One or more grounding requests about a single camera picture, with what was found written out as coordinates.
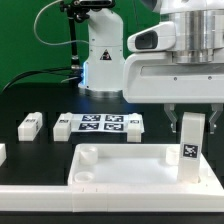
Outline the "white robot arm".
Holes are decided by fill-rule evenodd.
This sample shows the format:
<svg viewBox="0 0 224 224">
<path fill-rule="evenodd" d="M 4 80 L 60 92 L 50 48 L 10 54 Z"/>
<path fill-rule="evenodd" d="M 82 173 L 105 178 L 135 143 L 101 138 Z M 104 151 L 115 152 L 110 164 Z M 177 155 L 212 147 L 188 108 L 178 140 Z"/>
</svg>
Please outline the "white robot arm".
<svg viewBox="0 0 224 224">
<path fill-rule="evenodd" d="M 131 35 L 123 70 L 129 103 L 209 104 L 210 129 L 224 107 L 224 0 L 141 0 L 160 22 Z"/>
</svg>

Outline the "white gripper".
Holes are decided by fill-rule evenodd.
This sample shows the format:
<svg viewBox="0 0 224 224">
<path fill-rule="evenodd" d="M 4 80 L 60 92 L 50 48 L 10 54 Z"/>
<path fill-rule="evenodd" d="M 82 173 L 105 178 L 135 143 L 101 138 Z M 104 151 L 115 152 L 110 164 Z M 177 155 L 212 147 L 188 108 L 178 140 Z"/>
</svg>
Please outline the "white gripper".
<svg viewBox="0 0 224 224">
<path fill-rule="evenodd" d="M 209 118 L 214 134 L 223 112 L 224 61 L 175 64 L 170 52 L 132 54 L 124 65 L 123 96 L 129 103 L 165 104 L 173 133 L 178 122 L 175 103 L 214 103 Z"/>
</svg>

